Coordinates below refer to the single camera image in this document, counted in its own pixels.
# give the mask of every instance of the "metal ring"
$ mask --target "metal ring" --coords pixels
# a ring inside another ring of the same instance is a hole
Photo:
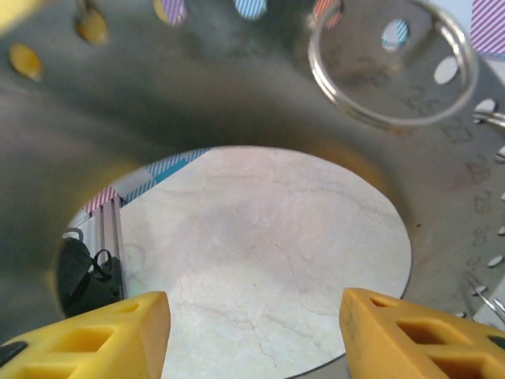
[[[471,98],[475,88],[477,87],[479,68],[477,64],[477,55],[473,51],[469,39],[466,37],[464,31],[442,9],[417,0],[410,1],[415,2],[416,5],[429,12],[440,22],[440,26],[437,25],[440,34],[442,34],[451,46],[460,68],[463,65],[468,73],[468,75],[466,75],[468,83],[464,86],[465,91],[445,111],[441,111],[438,114],[424,118],[396,118],[377,114],[376,112],[369,111],[366,107],[363,107],[350,99],[328,75],[326,69],[324,68],[324,62],[320,50],[320,39],[324,25],[334,16],[335,11],[342,9],[342,0],[339,0],[324,12],[322,17],[316,23],[316,27],[314,28],[309,41],[309,62],[312,74],[325,95],[347,114],[353,115],[354,117],[364,118],[365,121],[375,124],[379,123],[382,126],[415,127],[428,124],[431,125],[441,122],[457,111],[460,111]]]

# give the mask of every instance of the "stainless steel plate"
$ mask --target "stainless steel plate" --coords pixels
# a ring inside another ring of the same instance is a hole
[[[446,14],[342,1],[328,30],[313,0],[270,0],[257,21],[232,0],[186,5],[172,27],[150,0],[97,0],[108,34],[93,44],[76,33],[76,1],[61,0],[0,37],[1,341],[62,317],[58,236],[79,206],[135,167],[211,146],[299,150],[373,184],[412,242],[405,299],[465,310],[464,272],[494,289],[503,268],[487,263],[503,248],[505,167],[495,157],[505,134],[473,113],[505,91]],[[410,33],[391,52],[380,37],[394,19]],[[10,65],[14,43],[36,53],[38,81]],[[458,72],[439,85],[434,72],[449,56]],[[347,375],[339,359],[302,377]]]

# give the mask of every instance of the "white marble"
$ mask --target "white marble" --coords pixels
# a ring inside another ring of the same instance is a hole
[[[403,292],[389,201],[323,160],[216,149],[122,209],[129,295],[165,291],[163,378],[280,379],[344,352],[345,287]]]

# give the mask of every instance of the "striped fabric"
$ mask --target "striped fabric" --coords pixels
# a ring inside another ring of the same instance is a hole
[[[314,6],[314,16],[316,19],[318,19],[321,14],[324,13],[326,9],[328,9],[331,5],[335,4],[337,0],[319,0],[316,5]],[[328,22],[326,23],[326,28],[331,29],[333,28],[337,22],[339,21],[340,13],[335,14]]]
[[[152,187],[154,187],[158,182],[155,179],[151,179],[149,182],[145,182],[140,187],[137,187],[132,192],[128,193],[123,197],[125,203],[129,203],[130,201],[138,198],[142,193],[149,191]]]
[[[234,0],[242,17],[248,20],[260,18],[267,11],[267,0]]]
[[[116,190],[112,187],[107,187],[102,190],[98,195],[93,197],[91,201],[89,201],[85,206],[84,206],[84,211],[86,213],[91,213],[95,209],[97,209],[100,205],[107,203],[110,199],[116,197],[118,193]]]
[[[166,18],[172,25],[180,24],[186,15],[184,0],[162,0]]]
[[[477,51],[505,58],[504,0],[473,0],[471,36]]]
[[[207,149],[204,150],[193,150],[192,152],[185,152],[179,154],[178,156],[170,156],[165,159],[161,159],[158,162],[148,164],[148,171],[151,173],[153,178],[158,178],[160,175],[165,175],[170,167],[177,166],[180,162],[189,163],[198,156],[201,156]]]
[[[398,31],[398,44],[403,45],[409,38],[409,26],[405,21],[396,21],[396,30]]]

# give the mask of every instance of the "yellow object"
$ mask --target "yellow object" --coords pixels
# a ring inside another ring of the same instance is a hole
[[[1,379],[159,379],[170,333],[164,292],[129,298],[18,336]]]
[[[163,22],[169,24],[168,17],[166,16],[165,9],[163,8],[162,0],[152,0],[152,6],[156,12],[156,15]]]
[[[90,9],[83,19],[76,23],[77,33],[89,43],[107,41],[107,24],[96,9]]]
[[[344,291],[340,328],[353,379],[503,379],[505,332],[362,289]]]
[[[0,0],[0,32],[54,0]]]
[[[37,54],[22,43],[15,43],[9,49],[9,60],[13,68],[34,81],[42,79],[42,62]]]

